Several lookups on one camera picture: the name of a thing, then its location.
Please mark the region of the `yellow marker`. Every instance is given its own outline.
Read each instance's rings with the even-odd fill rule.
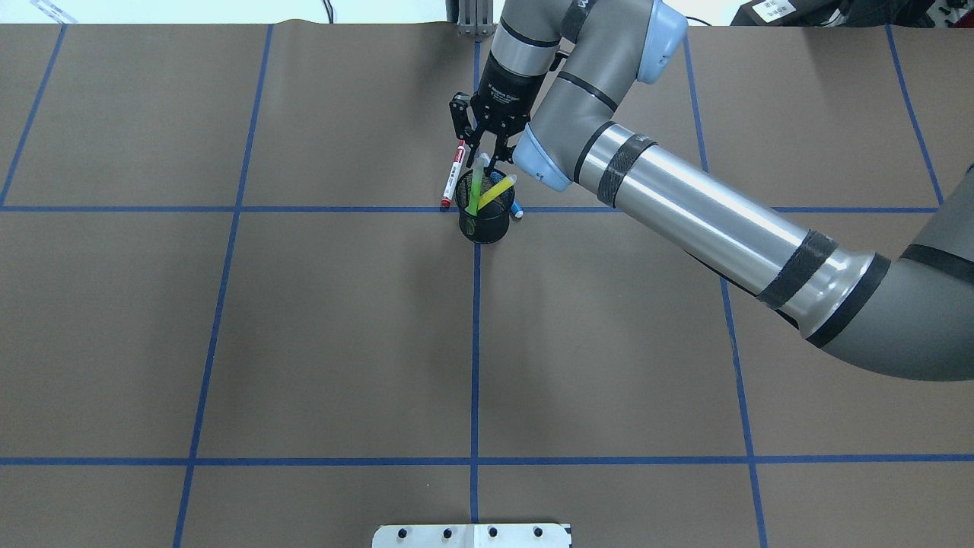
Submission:
[[[479,211],[484,209],[484,206],[493,202],[494,198],[497,198],[498,196],[503,194],[505,190],[514,186],[516,182],[517,182],[517,176],[509,175],[501,179],[501,182],[495,184],[494,186],[491,186],[490,190],[480,195],[480,202],[477,203],[477,210]]]

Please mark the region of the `red marker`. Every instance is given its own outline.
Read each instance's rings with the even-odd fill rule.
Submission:
[[[453,167],[450,168],[450,176],[446,179],[446,188],[443,189],[443,199],[439,201],[439,205],[444,208],[450,207],[450,202],[453,201],[453,191],[457,188],[457,180],[460,179],[460,169],[464,166],[464,156],[467,154],[467,143],[460,139],[460,144],[457,146],[457,155],[453,157]]]

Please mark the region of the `black cup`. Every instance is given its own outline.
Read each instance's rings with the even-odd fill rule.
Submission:
[[[486,193],[505,176],[500,170],[488,172],[485,168],[484,178],[480,182],[480,193]],[[467,213],[472,181],[473,170],[469,170],[457,181],[457,188],[454,191],[453,202],[460,210],[460,231],[475,244],[493,244],[504,238],[510,226],[510,206],[514,203],[514,187],[502,192],[474,216]]]

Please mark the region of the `white sticker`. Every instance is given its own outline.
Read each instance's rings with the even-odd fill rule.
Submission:
[[[792,6],[788,0],[765,0],[765,2],[755,4],[754,11],[765,22],[772,22],[788,14],[794,14],[796,10],[795,6]]]

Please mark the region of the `black cable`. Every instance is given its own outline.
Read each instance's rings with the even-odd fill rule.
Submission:
[[[335,23],[335,9],[331,7],[331,0],[321,0],[324,3],[324,10],[328,12],[328,22]]]

